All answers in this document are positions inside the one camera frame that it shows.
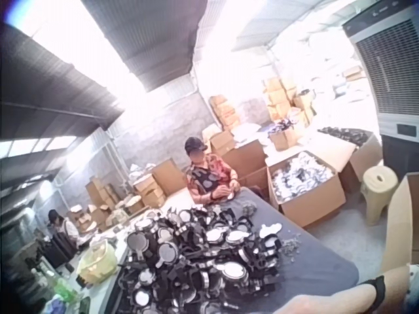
person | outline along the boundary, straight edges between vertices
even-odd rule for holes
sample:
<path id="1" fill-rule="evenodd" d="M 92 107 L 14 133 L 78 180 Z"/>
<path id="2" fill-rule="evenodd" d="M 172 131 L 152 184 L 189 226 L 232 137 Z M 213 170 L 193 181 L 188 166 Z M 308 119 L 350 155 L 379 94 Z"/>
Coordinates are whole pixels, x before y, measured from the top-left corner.
<path id="1" fill-rule="evenodd" d="M 191 166 L 186 170 L 187 188 L 194 203 L 202 205 L 229 200 L 240 191 L 237 172 L 216 154 L 206 154 L 207 149 L 197 137 L 185 142 L 191 159 Z M 250 190 L 262 197 L 256 186 Z"/>
<path id="2" fill-rule="evenodd" d="M 419 266 L 406 265 L 332 296 L 300 295 L 274 314 L 419 313 Z"/>
<path id="3" fill-rule="evenodd" d="M 55 209 L 51 209 L 48 212 L 48 219 L 50 224 L 54 227 L 57 232 L 62 232 L 68 236 L 72 242 L 77 246 L 78 249 L 84 247 L 84 244 L 91 238 L 81 237 L 76 226 L 66 217 L 63 218 Z"/>

baseball cap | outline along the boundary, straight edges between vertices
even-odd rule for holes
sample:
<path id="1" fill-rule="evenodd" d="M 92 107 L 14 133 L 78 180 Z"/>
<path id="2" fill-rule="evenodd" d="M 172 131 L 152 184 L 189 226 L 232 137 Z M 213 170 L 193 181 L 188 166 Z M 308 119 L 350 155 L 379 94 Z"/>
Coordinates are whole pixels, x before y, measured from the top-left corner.
<path id="1" fill-rule="evenodd" d="M 185 142 L 185 150 L 188 155 L 191 154 L 193 150 L 205 151 L 208 148 L 199 138 L 190 137 Z"/>

black wristband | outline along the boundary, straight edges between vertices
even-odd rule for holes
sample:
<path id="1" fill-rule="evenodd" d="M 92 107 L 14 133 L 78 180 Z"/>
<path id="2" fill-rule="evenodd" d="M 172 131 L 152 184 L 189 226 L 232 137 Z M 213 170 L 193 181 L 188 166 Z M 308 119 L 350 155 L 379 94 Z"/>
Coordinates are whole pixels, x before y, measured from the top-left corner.
<path id="1" fill-rule="evenodd" d="M 384 276 L 381 275 L 376 279 L 369 279 L 360 283 L 359 285 L 372 285 L 375 288 L 376 296 L 372 306 L 366 310 L 366 313 L 372 313 L 380 307 L 381 303 L 384 301 L 386 297 L 386 284 L 384 283 Z"/>

air cooler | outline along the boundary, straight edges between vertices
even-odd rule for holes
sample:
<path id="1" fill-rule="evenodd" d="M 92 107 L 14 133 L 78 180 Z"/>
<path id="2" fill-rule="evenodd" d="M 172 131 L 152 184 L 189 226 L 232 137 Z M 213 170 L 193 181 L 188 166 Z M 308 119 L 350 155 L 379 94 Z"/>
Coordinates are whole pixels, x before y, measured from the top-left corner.
<path id="1" fill-rule="evenodd" d="M 382 0 L 343 28 L 373 90 L 384 164 L 419 171 L 419 4 Z"/>

table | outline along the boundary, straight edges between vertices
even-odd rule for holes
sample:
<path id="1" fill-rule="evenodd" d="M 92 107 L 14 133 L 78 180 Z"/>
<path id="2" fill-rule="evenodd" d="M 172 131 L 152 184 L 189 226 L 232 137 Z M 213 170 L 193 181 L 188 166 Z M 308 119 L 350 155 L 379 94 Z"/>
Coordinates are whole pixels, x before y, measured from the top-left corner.
<path id="1" fill-rule="evenodd" d="M 248 188 L 242 188 L 233 200 L 222 204 L 221 207 L 230 207 L 234 214 L 240 217 L 243 201 L 252 201 L 258 207 L 251 219 L 256 228 L 262 224 L 270 226 L 279 222 L 282 224 L 282 230 L 278 235 L 282 240 L 301 234 L 299 236 L 300 254 L 293 256 L 294 262 L 291 262 L 290 258 L 283 260 L 280 268 L 283 281 L 280 287 L 277 287 L 266 298 L 252 300 L 246 304 L 246 313 L 272 313 L 299 294 L 329 296 L 352 288 L 358 283 L 359 273 L 354 263 L 325 247 L 319 240 L 288 220 Z"/>

